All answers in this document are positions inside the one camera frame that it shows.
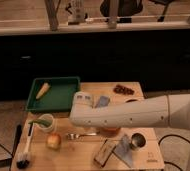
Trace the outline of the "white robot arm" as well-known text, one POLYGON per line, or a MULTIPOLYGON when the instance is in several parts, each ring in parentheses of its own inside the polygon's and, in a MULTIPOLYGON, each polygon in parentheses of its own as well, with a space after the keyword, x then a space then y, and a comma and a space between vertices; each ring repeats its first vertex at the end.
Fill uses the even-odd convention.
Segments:
MULTIPOLYGON (((190 94, 166 95, 100 108, 93 96, 74 95, 70 121, 82 127, 171 127, 190 130, 190 94)), ((190 155, 186 171, 190 171, 190 155)))

